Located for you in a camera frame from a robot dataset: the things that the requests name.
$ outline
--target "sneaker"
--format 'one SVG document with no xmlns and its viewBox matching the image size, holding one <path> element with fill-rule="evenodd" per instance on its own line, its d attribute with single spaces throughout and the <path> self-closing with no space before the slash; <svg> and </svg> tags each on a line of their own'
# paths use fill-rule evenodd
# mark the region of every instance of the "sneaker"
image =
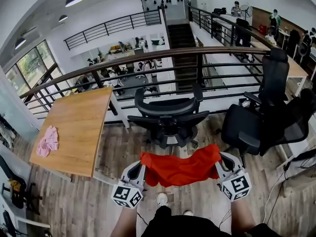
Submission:
<svg viewBox="0 0 316 237">
<path fill-rule="evenodd" d="M 159 207 L 161 206 L 169 207 L 167 194 L 163 192 L 159 193 L 157 196 L 157 203 Z"/>
<path fill-rule="evenodd" d="M 191 212 L 191 211 L 185 211 L 183 213 L 183 215 L 185 215 L 185 216 L 194 216 L 193 212 Z"/>
</svg>

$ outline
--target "orange fabric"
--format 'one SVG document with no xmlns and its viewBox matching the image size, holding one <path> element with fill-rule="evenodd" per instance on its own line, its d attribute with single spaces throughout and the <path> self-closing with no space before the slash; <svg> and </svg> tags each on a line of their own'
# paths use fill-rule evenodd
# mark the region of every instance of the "orange fabric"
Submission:
<svg viewBox="0 0 316 237">
<path fill-rule="evenodd" d="M 158 182 L 164 186 L 183 186 L 207 178 L 218 179 L 215 163 L 221 160 L 217 145 L 210 144 L 198 149 L 187 159 L 176 156 L 157 156 L 142 153 L 141 164 L 147 167 L 146 183 L 156 186 Z"/>
</svg>

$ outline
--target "glass wall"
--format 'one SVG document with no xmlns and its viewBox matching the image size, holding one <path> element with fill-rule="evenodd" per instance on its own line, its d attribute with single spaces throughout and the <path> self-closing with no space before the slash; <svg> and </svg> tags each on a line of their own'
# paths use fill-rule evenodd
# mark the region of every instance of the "glass wall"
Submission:
<svg viewBox="0 0 316 237">
<path fill-rule="evenodd" d="M 51 74 L 50 76 L 48 75 L 48 77 L 51 79 L 57 78 L 62 75 L 59 68 L 56 67 L 55 59 L 52 56 L 46 41 L 44 40 L 36 47 L 31 49 L 27 54 L 25 54 L 5 75 L 20 96 L 28 92 L 33 87 L 37 86 L 37 84 L 49 81 L 50 79 L 47 79 L 43 82 L 39 81 L 49 69 L 51 69 Z M 66 81 L 58 83 L 57 85 L 60 89 L 65 89 L 69 87 Z M 52 85 L 46 90 L 42 90 L 41 94 L 38 93 L 33 96 L 31 100 L 38 99 L 43 95 L 48 95 L 56 91 L 57 88 Z M 47 100 L 49 102 L 53 102 L 55 98 L 59 97 L 61 97 L 61 95 L 56 94 L 47 97 Z M 45 112 L 50 109 L 48 105 L 43 105 L 45 103 L 46 102 L 43 99 L 39 99 L 38 101 L 27 104 L 27 107 L 32 113 L 36 114 L 38 112 Z"/>
</svg>

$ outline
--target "staircase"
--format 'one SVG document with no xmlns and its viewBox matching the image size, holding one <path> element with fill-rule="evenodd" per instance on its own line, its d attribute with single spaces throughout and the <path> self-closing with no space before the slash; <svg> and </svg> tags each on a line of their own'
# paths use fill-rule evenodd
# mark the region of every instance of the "staircase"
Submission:
<svg viewBox="0 0 316 237">
<path fill-rule="evenodd" d="M 168 26 L 169 31 L 169 43 L 170 48 L 183 48 L 183 47 L 195 47 L 196 42 L 189 24 L 181 25 L 170 25 Z M 173 58 L 174 67 L 197 65 L 196 55 L 187 55 L 186 57 L 174 57 Z M 196 79 L 197 69 L 188 68 L 175 71 L 176 79 Z M 192 83 L 190 81 L 178 82 L 176 83 L 177 90 L 190 90 L 192 89 Z"/>
</svg>

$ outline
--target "wooden desk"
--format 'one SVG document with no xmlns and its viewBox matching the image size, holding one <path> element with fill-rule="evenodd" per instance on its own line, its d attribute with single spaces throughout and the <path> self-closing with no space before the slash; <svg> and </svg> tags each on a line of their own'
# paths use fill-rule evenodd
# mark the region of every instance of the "wooden desk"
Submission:
<svg viewBox="0 0 316 237">
<path fill-rule="evenodd" d="M 41 127 L 30 162 L 53 173 L 62 171 L 94 177 L 95 158 L 110 100 L 120 113 L 121 109 L 117 105 L 112 87 L 57 99 Z M 57 128 L 59 147 L 43 158 L 37 155 L 36 149 L 50 125 Z"/>
<path fill-rule="evenodd" d="M 261 42 L 251 41 L 250 44 L 252 44 L 254 47 L 262 48 L 264 50 L 270 50 L 267 46 L 262 44 Z M 288 63 L 290 65 L 290 70 L 288 72 L 287 78 L 301 78 L 301 83 L 295 93 L 295 96 L 298 96 L 298 94 L 301 92 L 302 87 L 304 85 L 304 82 L 306 80 L 306 77 L 308 76 L 306 71 L 301 68 L 300 65 L 298 65 L 290 56 L 288 56 Z"/>
</svg>

